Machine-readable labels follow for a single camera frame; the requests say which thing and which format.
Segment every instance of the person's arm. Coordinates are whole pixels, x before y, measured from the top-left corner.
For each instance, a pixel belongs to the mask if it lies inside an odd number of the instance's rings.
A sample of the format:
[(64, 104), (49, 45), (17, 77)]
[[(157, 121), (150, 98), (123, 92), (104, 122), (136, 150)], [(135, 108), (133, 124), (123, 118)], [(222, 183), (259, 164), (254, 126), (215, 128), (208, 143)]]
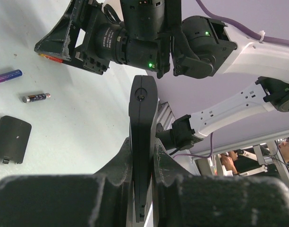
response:
[(232, 170), (233, 174), (238, 173), (231, 157), (227, 157), (224, 154), (221, 154), (221, 163), (225, 166), (226, 170)]
[(229, 151), (228, 154), (229, 154), (229, 157), (231, 157), (231, 159), (233, 159), (233, 162), (238, 160), (238, 155), (233, 150)]

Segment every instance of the screw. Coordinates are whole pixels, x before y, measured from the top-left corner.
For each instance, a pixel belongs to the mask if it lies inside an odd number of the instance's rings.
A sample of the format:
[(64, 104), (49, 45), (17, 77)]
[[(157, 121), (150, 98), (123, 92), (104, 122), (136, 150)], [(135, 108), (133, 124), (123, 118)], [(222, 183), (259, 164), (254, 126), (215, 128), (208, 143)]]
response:
[(143, 95), (139, 95), (139, 96), (137, 96), (137, 98), (138, 98), (139, 100), (145, 99)]

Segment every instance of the black battery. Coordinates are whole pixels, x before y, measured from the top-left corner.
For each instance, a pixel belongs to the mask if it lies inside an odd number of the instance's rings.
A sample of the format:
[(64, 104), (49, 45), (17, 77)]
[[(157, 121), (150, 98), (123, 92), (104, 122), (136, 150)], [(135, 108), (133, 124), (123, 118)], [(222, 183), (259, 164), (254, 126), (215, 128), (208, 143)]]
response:
[(43, 94), (38, 94), (38, 95), (34, 95), (34, 96), (24, 96), (23, 102), (24, 103), (36, 102), (36, 101), (45, 100), (45, 99), (50, 98), (50, 97), (51, 97), (51, 95), (49, 93), (43, 93)]

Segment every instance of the pink battery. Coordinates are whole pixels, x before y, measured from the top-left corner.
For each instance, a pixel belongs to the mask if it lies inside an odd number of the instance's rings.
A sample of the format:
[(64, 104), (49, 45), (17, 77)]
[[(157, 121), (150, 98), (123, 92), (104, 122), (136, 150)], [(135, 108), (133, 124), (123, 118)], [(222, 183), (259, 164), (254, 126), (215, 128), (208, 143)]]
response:
[(11, 79), (17, 78), (17, 77), (20, 77), (22, 75), (23, 75), (23, 73), (22, 73), (21, 70), (14, 70), (14, 71), (11, 71), (11, 72), (6, 72), (6, 73), (3, 73), (3, 74), (0, 74), (0, 83), (5, 82), (7, 80), (11, 80)]

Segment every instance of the aa battery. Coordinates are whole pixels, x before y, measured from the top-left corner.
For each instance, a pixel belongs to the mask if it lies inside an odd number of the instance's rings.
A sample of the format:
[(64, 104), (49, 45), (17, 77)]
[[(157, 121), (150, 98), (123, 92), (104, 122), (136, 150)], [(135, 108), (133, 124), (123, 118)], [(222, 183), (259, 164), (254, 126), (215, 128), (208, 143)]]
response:
[(23, 102), (24, 103), (31, 103), (31, 102), (36, 102), (36, 101), (42, 101), (45, 100), (46, 98), (50, 98), (51, 95), (49, 93), (43, 93), (43, 94), (38, 94), (34, 96), (24, 96), (23, 97)]
[(21, 70), (14, 70), (14, 71), (11, 71), (11, 72), (6, 72), (6, 73), (3, 73), (3, 74), (0, 74), (0, 83), (5, 82), (7, 80), (11, 80), (11, 79), (17, 78), (17, 77), (20, 77), (22, 75), (23, 75), (23, 73), (22, 73)]

